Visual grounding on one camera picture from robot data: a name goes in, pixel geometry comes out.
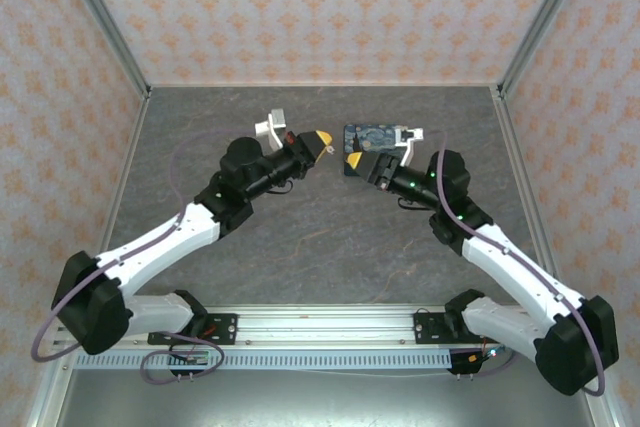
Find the starry night print box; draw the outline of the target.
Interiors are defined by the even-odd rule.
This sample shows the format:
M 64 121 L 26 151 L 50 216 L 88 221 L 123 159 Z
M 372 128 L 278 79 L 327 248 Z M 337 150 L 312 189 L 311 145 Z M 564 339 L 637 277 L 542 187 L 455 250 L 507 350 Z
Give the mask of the starry night print box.
M 343 128 L 343 175 L 357 175 L 347 162 L 347 157 L 354 152 L 381 152 L 402 158 L 405 148 L 396 145 L 396 130 L 400 128 L 399 124 L 346 124 Z

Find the small electronics board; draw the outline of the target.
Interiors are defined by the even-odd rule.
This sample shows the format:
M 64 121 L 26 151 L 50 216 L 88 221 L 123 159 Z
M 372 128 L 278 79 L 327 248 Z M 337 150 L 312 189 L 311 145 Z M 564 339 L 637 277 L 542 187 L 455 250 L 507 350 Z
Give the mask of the small electronics board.
M 482 365 L 487 360 L 496 357 L 502 348 L 500 346 L 489 349 L 475 349 L 463 355 L 463 359 L 471 365 Z
M 170 352 L 169 364 L 176 366 L 201 366 L 209 365 L 209 354 L 206 351 Z

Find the aluminium table side rail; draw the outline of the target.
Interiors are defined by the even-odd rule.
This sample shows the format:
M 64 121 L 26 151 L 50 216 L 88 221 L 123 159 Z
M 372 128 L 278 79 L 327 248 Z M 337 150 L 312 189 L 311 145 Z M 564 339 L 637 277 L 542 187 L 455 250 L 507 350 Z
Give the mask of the aluminium table side rail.
M 537 260 L 548 273 L 565 283 L 565 279 L 559 270 L 557 256 L 550 242 L 547 225 L 537 203 L 534 187 L 525 165 L 523 150 L 519 145 L 507 102 L 498 85 L 490 85 L 489 90 L 511 162 Z M 594 427 L 633 427 L 628 422 L 623 412 L 623 405 L 616 393 L 617 380 L 617 372 L 612 366 L 605 371 L 606 389 L 604 394 L 600 397 L 585 395 L 587 410 Z
M 105 249 L 111 239 L 149 101 L 150 95 L 142 98 L 131 129 L 129 141 L 125 149 L 125 156 L 118 171 L 115 192 L 109 204 L 108 217 L 98 244 L 100 250 Z M 43 377 L 36 391 L 35 400 L 33 401 L 28 420 L 26 421 L 26 427 L 57 426 L 73 373 L 73 364 L 78 354 L 79 351 L 74 351 L 59 359 L 41 364 L 41 367 L 44 368 Z

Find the aluminium mounting rail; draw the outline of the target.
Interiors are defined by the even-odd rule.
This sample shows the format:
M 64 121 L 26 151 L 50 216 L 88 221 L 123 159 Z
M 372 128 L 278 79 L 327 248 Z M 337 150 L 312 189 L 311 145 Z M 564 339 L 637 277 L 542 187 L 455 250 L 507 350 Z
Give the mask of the aluminium mounting rail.
M 440 313 L 419 304 L 220 305 L 238 316 L 235 347 L 246 349 L 374 349 L 415 345 L 413 315 Z

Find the aluminium frame post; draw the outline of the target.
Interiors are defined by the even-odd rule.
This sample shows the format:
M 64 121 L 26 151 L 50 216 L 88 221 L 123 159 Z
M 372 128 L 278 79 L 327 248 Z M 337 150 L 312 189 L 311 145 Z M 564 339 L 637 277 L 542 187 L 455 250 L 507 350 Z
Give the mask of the aluminium frame post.
M 152 90 L 105 0 L 84 0 L 135 90 L 147 99 Z
M 543 0 L 509 63 L 497 92 L 505 100 L 516 86 L 564 0 Z

